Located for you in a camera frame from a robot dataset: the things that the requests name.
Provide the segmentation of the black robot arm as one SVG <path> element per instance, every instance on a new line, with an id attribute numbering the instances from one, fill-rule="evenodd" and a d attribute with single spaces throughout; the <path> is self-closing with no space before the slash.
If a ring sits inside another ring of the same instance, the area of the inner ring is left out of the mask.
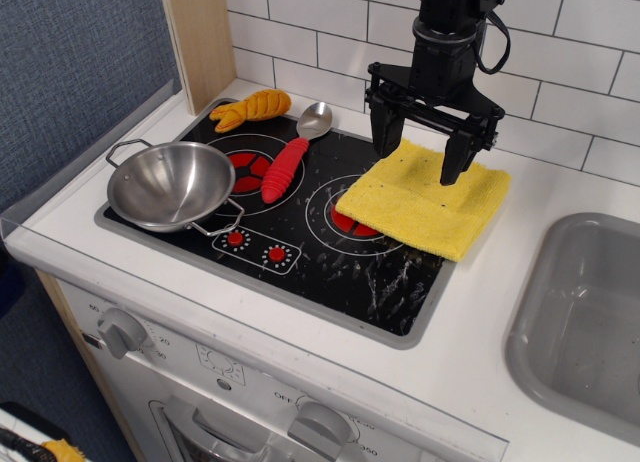
<path id="1" fill-rule="evenodd" d="M 370 64 L 365 100 L 372 141 L 383 158 L 399 147 L 406 120 L 447 135 L 440 182 L 450 186 L 476 153 L 494 146 L 497 124 L 505 116 L 474 85 L 476 71 L 493 75 L 508 59 L 502 56 L 492 68 L 481 60 L 486 25 L 508 31 L 495 12 L 504 0 L 419 1 L 410 66 Z"/>

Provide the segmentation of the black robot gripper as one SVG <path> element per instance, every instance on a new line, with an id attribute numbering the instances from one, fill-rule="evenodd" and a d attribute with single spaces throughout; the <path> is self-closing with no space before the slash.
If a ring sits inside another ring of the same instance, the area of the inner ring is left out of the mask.
<path id="1" fill-rule="evenodd" d="M 372 142 L 380 157 L 400 144 L 409 119 L 449 136 L 440 184 L 451 186 L 468 170 L 475 155 L 491 149 L 504 110 L 474 86 L 476 70 L 490 71 L 480 58 L 482 30 L 463 34 L 427 31 L 416 35 L 409 66 L 369 65 Z"/>

